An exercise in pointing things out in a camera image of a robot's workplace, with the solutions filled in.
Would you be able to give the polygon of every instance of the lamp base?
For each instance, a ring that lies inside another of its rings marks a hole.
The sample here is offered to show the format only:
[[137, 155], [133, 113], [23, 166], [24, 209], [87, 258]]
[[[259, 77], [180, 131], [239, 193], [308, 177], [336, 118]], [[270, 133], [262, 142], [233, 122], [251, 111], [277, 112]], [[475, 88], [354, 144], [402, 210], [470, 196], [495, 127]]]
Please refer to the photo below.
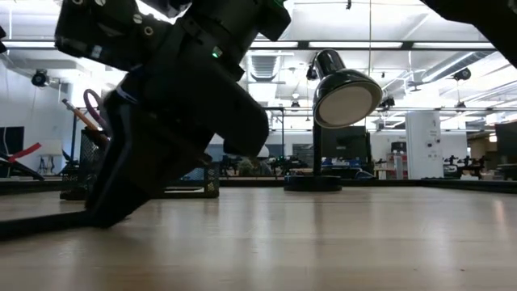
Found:
[[325, 175], [286, 176], [284, 190], [292, 192], [337, 192], [341, 191], [341, 178]]

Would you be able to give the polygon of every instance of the white column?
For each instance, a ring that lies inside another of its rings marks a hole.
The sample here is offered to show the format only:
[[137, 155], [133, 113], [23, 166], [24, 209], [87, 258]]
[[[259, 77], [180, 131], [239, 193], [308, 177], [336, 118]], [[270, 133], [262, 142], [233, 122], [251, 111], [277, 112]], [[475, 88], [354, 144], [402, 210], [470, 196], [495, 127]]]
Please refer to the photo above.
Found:
[[406, 140], [409, 179], [442, 178], [439, 112], [409, 112]]

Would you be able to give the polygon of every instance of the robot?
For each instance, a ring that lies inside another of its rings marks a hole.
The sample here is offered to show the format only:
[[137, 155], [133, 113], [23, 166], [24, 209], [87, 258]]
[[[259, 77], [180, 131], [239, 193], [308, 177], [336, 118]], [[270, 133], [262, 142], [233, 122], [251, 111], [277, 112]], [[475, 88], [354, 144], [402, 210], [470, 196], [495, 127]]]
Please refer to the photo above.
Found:
[[[63, 0], [57, 49], [128, 72], [103, 104], [111, 140], [85, 211], [3, 221], [0, 239], [113, 226], [166, 181], [208, 164], [204, 150], [214, 134], [228, 154], [257, 156], [262, 149], [267, 115], [237, 84], [244, 73], [239, 63], [259, 33], [280, 38], [291, 21], [284, 1], [144, 2], [170, 17], [184, 15], [171, 24], [143, 15], [135, 0]], [[423, 2], [445, 19], [475, 25], [517, 65], [517, 49], [504, 32], [517, 23], [514, 2]], [[497, 23], [487, 21], [492, 15]]]

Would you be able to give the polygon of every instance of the table surface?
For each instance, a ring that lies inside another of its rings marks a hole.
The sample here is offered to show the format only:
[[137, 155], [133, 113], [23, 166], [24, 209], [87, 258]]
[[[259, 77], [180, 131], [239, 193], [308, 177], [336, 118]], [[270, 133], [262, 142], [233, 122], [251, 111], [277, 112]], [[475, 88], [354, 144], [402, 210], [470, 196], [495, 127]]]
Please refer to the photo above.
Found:
[[[0, 196], [0, 219], [69, 212]], [[0, 244], [2, 291], [517, 290], [517, 196], [431, 188], [153, 200], [110, 230]]]

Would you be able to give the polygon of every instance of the desk lamp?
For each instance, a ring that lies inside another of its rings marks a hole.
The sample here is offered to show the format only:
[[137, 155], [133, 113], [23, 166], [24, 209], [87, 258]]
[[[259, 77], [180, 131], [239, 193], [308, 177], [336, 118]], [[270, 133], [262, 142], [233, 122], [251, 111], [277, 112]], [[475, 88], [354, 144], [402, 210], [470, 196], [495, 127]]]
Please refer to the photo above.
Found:
[[353, 125], [372, 113], [382, 98], [379, 85], [367, 75], [347, 69], [333, 49], [324, 49], [313, 59], [307, 79], [317, 78], [321, 81], [313, 100], [313, 174], [286, 177], [286, 191], [340, 191], [340, 177], [322, 175], [322, 128], [341, 129]]

